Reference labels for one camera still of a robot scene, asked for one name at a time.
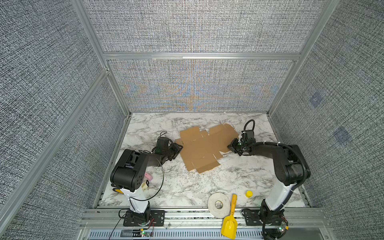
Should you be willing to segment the brown cardboard box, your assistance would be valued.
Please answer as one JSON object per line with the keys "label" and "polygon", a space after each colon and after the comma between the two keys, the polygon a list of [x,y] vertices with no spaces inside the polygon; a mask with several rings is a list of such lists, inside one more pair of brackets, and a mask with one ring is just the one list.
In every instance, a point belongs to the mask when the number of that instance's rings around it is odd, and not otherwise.
{"label": "brown cardboard box", "polygon": [[187,170],[201,174],[220,165],[218,160],[230,151],[228,145],[238,136],[229,124],[219,124],[208,131],[192,127],[181,131],[176,143],[183,146],[180,155]]}

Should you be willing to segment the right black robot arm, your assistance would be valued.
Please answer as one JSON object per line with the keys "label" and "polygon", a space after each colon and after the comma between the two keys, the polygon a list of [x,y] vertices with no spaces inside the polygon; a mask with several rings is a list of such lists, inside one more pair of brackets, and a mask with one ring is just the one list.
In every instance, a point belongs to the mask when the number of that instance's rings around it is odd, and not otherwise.
{"label": "right black robot arm", "polygon": [[228,149],[239,156],[262,156],[273,160],[277,182],[262,201],[259,218],[269,224],[281,216],[293,192],[310,177],[308,164],[297,145],[274,142],[239,141],[234,139]]}

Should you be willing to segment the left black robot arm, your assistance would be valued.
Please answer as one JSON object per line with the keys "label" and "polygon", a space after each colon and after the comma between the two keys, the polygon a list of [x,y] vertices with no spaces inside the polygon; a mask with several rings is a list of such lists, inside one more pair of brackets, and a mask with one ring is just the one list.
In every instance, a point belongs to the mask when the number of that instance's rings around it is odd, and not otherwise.
{"label": "left black robot arm", "polygon": [[147,167],[162,168],[165,162],[174,160],[182,149],[183,146],[171,139],[160,137],[151,151],[129,149],[123,151],[111,172],[110,182],[121,190],[130,202],[126,219],[138,224],[145,224],[151,220],[151,197],[146,198],[142,188]]}

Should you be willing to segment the small yellow bottle cap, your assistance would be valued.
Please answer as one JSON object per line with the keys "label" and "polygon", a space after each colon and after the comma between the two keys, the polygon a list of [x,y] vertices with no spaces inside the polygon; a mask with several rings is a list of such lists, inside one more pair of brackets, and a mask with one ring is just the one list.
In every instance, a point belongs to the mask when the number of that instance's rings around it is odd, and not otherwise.
{"label": "small yellow bottle cap", "polygon": [[253,192],[252,191],[247,191],[246,192],[246,197],[247,198],[251,198],[253,196]]}

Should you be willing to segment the white tape roll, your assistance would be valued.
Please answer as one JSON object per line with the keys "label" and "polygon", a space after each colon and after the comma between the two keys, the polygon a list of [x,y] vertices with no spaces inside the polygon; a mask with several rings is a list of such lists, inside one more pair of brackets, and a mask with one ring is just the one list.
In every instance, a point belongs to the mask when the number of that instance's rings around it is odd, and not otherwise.
{"label": "white tape roll", "polygon": [[215,218],[223,219],[230,214],[231,203],[225,194],[214,193],[208,199],[208,209]]}

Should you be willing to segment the yellow plastic toy shovel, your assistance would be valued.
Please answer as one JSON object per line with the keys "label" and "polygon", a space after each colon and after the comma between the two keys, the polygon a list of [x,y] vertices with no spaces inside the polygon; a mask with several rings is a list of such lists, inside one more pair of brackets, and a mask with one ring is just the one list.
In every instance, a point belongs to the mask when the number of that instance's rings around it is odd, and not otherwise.
{"label": "yellow plastic toy shovel", "polygon": [[237,227],[238,227],[237,220],[234,217],[236,203],[237,203],[237,195],[233,194],[232,201],[231,201],[230,214],[224,218],[222,228],[221,228],[221,235],[231,240],[234,240],[236,238]]}

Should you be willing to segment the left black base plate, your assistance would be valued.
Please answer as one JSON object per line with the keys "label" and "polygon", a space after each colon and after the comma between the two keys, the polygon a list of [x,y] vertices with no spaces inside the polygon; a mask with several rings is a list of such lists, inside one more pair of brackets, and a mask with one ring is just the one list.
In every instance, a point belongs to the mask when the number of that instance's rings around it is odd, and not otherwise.
{"label": "left black base plate", "polygon": [[163,210],[151,210],[142,214],[135,213],[131,210],[127,210],[123,226],[124,227],[149,227],[154,225],[155,227],[163,227],[165,221],[165,211]]}

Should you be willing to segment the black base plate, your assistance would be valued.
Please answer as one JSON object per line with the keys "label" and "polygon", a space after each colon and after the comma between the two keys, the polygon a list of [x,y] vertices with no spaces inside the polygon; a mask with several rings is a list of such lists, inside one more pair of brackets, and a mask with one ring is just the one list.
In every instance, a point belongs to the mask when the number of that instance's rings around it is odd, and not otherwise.
{"label": "black base plate", "polygon": [[[265,217],[260,216],[259,209],[242,209],[241,214],[244,217],[247,226],[263,225],[262,220]],[[268,220],[266,226],[280,226],[282,223],[288,225],[288,220],[285,218],[284,214],[274,215]]]}
{"label": "black base plate", "polygon": [[165,221],[165,211],[163,210],[151,210],[142,214],[135,213],[131,210],[127,210],[123,226],[124,227],[149,227],[154,225],[155,227],[163,227]]}

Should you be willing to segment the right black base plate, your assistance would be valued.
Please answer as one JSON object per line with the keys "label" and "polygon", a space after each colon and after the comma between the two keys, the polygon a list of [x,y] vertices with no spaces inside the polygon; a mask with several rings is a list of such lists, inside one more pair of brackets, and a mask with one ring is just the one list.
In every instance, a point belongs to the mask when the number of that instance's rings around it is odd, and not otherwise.
{"label": "right black base plate", "polygon": [[[263,225],[262,220],[265,217],[260,216],[259,209],[242,209],[241,214],[244,217],[247,226]],[[288,220],[285,218],[284,214],[274,215],[268,220],[266,226],[280,226],[282,223],[288,225]]]}

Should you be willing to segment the aluminium front frame rail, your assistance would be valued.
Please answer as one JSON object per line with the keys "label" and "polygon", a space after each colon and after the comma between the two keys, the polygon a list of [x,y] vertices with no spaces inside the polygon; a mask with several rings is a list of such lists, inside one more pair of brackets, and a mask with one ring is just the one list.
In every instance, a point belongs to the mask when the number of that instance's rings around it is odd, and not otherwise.
{"label": "aluminium front frame rail", "polygon": [[[208,208],[163,208],[162,226],[125,227],[125,209],[86,210],[77,240],[223,240],[222,220]],[[285,240],[335,240],[330,222],[319,208],[286,208],[289,229]]]}

